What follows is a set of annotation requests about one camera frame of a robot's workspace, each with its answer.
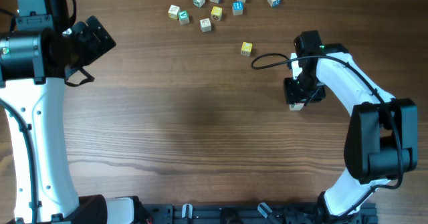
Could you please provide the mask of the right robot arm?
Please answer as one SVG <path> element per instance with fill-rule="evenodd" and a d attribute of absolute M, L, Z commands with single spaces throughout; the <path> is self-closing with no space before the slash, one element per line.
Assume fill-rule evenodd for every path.
<path fill-rule="evenodd" d="M 398 189 L 404 174 L 417 166 L 417 107 L 376 85 L 340 43 L 324 45 L 317 31 L 294 40 L 284 80 L 286 102 L 299 111 L 325 97 L 330 88 L 350 114 L 344 144 L 346 168 L 320 195 L 325 221 L 344 221 L 378 189 Z"/>

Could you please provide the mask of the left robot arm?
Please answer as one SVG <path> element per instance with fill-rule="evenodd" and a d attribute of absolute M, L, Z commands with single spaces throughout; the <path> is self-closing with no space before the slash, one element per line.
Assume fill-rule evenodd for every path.
<path fill-rule="evenodd" d="M 79 196 L 64 137 L 64 93 L 116 44 L 96 17 L 76 19 L 76 0 L 17 0 L 1 34 L 1 106 L 11 141 L 17 194 L 14 223 L 144 223 L 137 197 Z"/>

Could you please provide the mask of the green Z block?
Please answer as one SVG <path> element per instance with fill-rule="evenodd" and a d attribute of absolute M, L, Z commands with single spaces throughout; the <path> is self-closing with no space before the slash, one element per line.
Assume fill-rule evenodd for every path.
<path fill-rule="evenodd" d="M 304 103 L 294 103 L 289 105 L 291 111 L 300 111 L 304 106 Z"/>

